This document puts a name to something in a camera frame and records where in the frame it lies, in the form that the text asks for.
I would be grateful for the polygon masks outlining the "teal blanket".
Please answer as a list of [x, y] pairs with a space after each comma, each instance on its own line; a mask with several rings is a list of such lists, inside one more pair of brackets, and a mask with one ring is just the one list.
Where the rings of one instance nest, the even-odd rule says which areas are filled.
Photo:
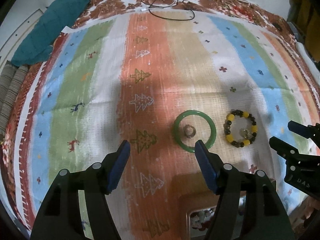
[[64, 27], [72, 27], [91, 0], [55, 0], [16, 49], [11, 64], [33, 65], [47, 61]]

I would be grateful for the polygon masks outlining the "striped grey pillow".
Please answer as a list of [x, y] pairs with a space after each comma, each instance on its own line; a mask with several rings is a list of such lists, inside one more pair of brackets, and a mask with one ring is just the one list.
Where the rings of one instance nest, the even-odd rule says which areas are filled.
[[16, 67], [7, 61], [1, 71], [1, 136], [5, 135], [10, 114], [28, 67]]

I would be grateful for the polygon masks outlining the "green jade bangle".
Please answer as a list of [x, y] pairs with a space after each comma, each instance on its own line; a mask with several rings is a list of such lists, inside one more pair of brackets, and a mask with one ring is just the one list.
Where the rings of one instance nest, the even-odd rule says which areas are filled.
[[211, 148], [217, 137], [217, 130], [212, 118], [198, 110], [189, 109], [180, 113], [173, 122], [172, 136], [182, 150], [195, 153], [195, 144], [202, 140]]

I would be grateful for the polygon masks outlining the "silver metal tin box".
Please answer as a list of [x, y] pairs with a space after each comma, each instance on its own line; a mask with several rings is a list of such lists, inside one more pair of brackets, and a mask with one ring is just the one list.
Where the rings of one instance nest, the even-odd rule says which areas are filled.
[[184, 239], [204, 239], [216, 211], [216, 206], [190, 211], [186, 218]]

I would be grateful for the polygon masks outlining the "mustard yellow hanging cloth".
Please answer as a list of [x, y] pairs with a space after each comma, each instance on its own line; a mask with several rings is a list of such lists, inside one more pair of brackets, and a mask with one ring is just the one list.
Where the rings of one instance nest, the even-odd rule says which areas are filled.
[[319, 0], [290, 0], [294, 10], [292, 22], [302, 35], [303, 44], [319, 64]]

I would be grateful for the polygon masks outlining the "small black round object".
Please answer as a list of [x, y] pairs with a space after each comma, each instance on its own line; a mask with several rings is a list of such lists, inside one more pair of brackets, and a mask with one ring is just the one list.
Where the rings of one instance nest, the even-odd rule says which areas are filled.
[[273, 22], [272, 25], [273, 25], [275, 28], [277, 28], [279, 31], [282, 30], [282, 27], [281, 27], [278, 23]]

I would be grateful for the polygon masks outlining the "striped colourful cloth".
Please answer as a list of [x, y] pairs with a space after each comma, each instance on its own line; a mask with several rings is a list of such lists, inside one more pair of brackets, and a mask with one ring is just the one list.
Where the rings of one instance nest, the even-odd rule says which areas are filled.
[[319, 122], [317, 84], [295, 47], [245, 20], [164, 10], [66, 30], [27, 94], [16, 134], [16, 210], [30, 231], [63, 168], [81, 171], [123, 140], [131, 154], [107, 197], [123, 239], [180, 239], [180, 201], [208, 188], [195, 155], [174, 142], [183, 111], [209, 115], [211, 151], [241, 171], [264, 170], [287, 212], [305, 194], [284, 182], [275, 136], [302, 153], [315, 144], [287, 129]]

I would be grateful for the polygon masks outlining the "white headboard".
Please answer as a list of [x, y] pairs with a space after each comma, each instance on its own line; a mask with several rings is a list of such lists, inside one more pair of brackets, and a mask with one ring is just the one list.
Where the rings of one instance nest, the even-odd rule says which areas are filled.
[[33, 30], [40, 17], [43, 15], [41, 9], [36, 10], [10, 35], [10, 37], [1, 46], [1, 70], [7, 61], [11, 61], [16, 49]]

